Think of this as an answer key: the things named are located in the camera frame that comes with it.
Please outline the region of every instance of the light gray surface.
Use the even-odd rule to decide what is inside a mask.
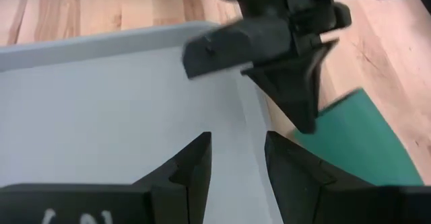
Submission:
[[[34,67],[0,74],[0,185],[130,184],[211,131],[205,223],[281,223],[263,153],[266,105],[253,82],[238,70],[189,81],[181,64],[179,45],[210,27],[168,28],[166,48],[142,39],[161,41],[152,29],[0,50],[3,71]],[[121,47],[116,38],[142,47],[89,49]]]

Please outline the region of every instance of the wooden table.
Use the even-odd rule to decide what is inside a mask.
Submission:
[[[323,67],[320,105],[363,87],[431,184],[431,17],[420,0],[340,1],[353,26],[323,36],[341,41]],[[0,0],[0,45],[239,15],[237,4],[222,0]],[[286,135],[292,124],[268,104]]]

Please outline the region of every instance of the black clamp jaw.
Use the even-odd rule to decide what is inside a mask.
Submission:
[[[253,62],[242,71],[302,133],[313,133],[321,63],[337,40],[320,34],[346,28],[349,8],[334,0],[237,0],[243,20],[194,38],[185,46],[188,78]]]

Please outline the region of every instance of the green sheet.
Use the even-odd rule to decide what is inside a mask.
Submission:
[[[315,134],[294,135],[311,153],[371,184],[424,185],[401,141],[363,89],[320,112]]]

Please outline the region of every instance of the white tray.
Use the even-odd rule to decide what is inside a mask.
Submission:
[[[238,69],[189,81],[191,22],[0,48],[0,186],[131,184],[213,134],[204,223],[281,223],[259,90]]]

